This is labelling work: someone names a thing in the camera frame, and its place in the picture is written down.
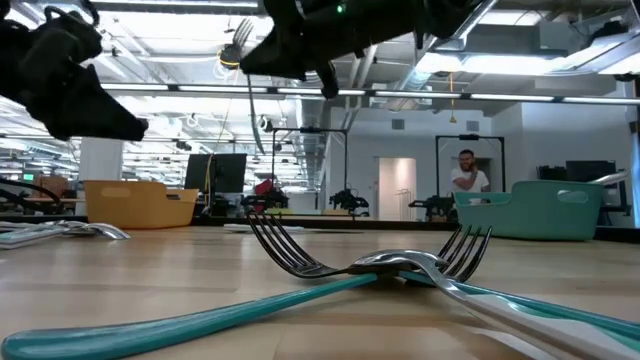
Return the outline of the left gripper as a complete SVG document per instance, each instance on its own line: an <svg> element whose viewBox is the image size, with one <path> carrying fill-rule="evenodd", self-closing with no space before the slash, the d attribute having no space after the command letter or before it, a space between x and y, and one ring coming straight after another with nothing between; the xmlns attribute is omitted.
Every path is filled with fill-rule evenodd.
<svg viewBox="0 0 640 360"><path fill-rule="evenodd" d="M47 7L45 22L30 29L0 7L0 95L24 106L59 140L140 141L148 122L102 88L94 66L82 65L102 52L100 15L85 10L89 21L76 10Z"/></svg>

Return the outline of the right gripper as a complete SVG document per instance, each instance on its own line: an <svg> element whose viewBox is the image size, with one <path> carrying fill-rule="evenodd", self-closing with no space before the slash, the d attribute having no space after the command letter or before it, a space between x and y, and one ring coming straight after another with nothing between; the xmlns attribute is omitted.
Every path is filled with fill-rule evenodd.
<svg viewBox="0 0 640 360"><path fill-rule="evenodd" d="M334 98L332 61L358 56L371 45L420 28L423 0L265 0L274 28L240 61L245 74L305 80L319 76L322 95Z"/></svg>

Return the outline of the fork solid teal handle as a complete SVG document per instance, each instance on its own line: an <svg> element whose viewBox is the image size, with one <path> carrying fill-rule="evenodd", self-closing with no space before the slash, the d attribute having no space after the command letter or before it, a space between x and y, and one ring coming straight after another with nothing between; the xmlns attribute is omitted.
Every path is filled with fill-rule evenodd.
<svg viewBox="0 0 640 360"><path fill-rule="evenodd" d="M365 273L393 274L401 277L396 270L352 270L350 266L355 261L343 269L330 267L313 258L296 243L274 216L250 212L247 214L247 220L258 242L269 257L283 270L296 277L316 279L341 274L359 275ZM434 255L445 259L450 265L454 266L456 268L455 273L462 277L463 283L467 284L466 281L475 273L483 260L491 235L492 231L490 229L484 231L478 228L475 233L472 233L469 229L462 230L458 228L439 253ZM425 280L409 281L424 281L426 284L435 287Z"/></svg>
<svg viewBox="0 0 640 360"><path fill-rule="evenodd" d="M238 25L238 27L236 28L235 35L233 37L233 44L236 45L237 48L239 49L239 55L240 56L243 56L244 46L245 46L247 40L249 39L249 36L250 36L251 32L253 31L253 29L254 29L253 21L250 18L243 18L241 20L240 24ZM265 151L264 151L264 147L263 147L263 144L262 144L259 132L258 132L258 127L257 127L257 117L256 117L256 112L255 112L255 104L254 104L253 87L252 87L251 77L249 75L247 75L246 78L247 78L248 96L249 96L249 109L250 109L251 129L252 129L252 133L253 133L256 149L257 149L257 151L259 153L264 155Z"/></svg>
<svg viewBox="0 0 640 360"><path fill-rule="evenodd" d="M192 341L393 274L365 273L254 301L182 316L99 327L29 330L7 336L5 360L113 360Z"/></svg>

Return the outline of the white pillar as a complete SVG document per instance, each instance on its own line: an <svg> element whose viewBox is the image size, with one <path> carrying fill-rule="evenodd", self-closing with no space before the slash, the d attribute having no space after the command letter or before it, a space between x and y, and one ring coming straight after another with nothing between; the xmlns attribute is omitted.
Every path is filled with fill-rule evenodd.
<svg viewBox="0 0 640 360"><path fill-rule="evenodd" d="M85 199L85 180L116 180L122 176L121 140L83 137L80 144L78 197Z"/></svg>

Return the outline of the black crossbar with lights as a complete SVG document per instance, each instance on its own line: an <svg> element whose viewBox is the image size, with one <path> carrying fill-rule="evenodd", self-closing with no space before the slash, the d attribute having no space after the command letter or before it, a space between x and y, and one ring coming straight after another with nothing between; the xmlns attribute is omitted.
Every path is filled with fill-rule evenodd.
<svg viewBox="0 0 640 360"><path fill-rule="evenodd" d="M303 96L322 98L320 88L240 86L240 85L179 85L142 83L104 83L102 88L122 96ZM640 106L640 98L590 97L561 95L524 95L469 92L400 91L375 89L340 89L338 97L369 97L413 100L460 100L522 103L553 103L575 105Z"/></svg>

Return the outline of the yellow plastic bin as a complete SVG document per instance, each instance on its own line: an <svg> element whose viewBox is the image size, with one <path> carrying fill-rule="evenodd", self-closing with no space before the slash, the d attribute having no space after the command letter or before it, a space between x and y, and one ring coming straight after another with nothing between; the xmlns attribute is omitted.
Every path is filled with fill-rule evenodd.
<svg viewBox="0 0 640 360"><path fill-rule="evenodd" d="M85 180L87 218L120 229L166 229L188 226L198 189L168 189L152 181Z"/></svg>

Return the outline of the white doorway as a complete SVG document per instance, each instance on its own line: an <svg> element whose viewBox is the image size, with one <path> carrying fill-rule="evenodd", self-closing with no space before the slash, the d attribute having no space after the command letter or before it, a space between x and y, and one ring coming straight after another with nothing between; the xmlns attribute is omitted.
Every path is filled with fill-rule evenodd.
<svg viewBox="0 0 640 360"><path fill-rule="evenodd" d="M410 204L416 199L416 160L381 157L378 167L378 219L415 221L416 211Z"/></svg>

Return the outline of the person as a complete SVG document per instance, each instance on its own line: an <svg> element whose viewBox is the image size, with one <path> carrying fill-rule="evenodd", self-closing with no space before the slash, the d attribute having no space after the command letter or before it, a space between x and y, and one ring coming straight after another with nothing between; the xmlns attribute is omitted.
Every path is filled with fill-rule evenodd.
<svg viewBox="0 0 640 360"><path fill-rule="evenodd" d="M485 193L491 190L486 174L479 169L470 149L458 155L458 165L450 172L453 193Z"/></svg>

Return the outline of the teal plastic bin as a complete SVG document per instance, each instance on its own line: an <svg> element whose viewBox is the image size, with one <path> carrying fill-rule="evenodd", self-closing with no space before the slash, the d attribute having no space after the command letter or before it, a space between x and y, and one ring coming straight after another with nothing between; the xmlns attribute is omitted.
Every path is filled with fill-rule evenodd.
<svg viewBox="0 0 640 360"><path fill-rule="evenodd" d="M551 180L520 181L509 192L457 192L458 221L496 237L586 241L594 237L604 187Z"/></svg>

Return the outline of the black wide monitor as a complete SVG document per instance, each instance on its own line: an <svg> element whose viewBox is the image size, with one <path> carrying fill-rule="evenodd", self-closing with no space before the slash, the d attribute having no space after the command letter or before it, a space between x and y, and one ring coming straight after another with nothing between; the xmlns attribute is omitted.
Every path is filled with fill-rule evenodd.
<svg viewBox="0 0 640 360"><path fill-rule="evenodd" d="M566 162L567 180L573 182L591 182L617 171L614 161L576 160Z"/></svg>

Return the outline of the silver ventilation duct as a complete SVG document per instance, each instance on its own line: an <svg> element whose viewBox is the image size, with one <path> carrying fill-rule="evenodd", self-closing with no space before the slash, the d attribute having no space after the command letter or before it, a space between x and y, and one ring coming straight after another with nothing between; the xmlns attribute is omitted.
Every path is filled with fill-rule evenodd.
<svg viewBox="0 0 640 360"><path fill-rule="evenodd" d="M447 89L454 91L452 75L463 72L462 64L467 58L480 55L497 55L495 46L482 50L479 44L467 45L467 36L439 39L430 36L425 48L417 50L412 67L394 90L422 91L432 77L445 77Z"/></svg>
<svg viewBox="0 0 640 360"><path fill-rule="evenodd" d="M320 93L293 95L296 105L296 126L313 126L319 128L344 129L333 125L331 109L335 103L341 104L339 97L325 99ZM295 157L300 166L301 187L307 190L318 190L323 182L325 161L329 150L329 141L334 139L343 147L343 137L338 133L301 134L287 133L295 149Z"/></svg>

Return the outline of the black aluminium table frame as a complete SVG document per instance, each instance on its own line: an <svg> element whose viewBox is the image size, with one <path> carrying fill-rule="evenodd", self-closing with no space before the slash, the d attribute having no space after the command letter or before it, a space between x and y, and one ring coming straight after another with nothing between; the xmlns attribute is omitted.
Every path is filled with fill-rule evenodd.
<svg viewBox="0 0 640 360"><path fill-rule="evenodd" d="M71 215L3 215L0 221L14 223L44 223L55 221L79 221L87 222L86 216ZM282 216L279 222L285 226L300 226L314 229L340 229L340 230L380 230L380 231L453 231L458 227L457 223L450 222L406 222L406 221L376 221L366 217L338 216L331 219L327 216ZM640 229L620 227L597 227L595 240L616 243L630 243L640 245Z"/></svg>

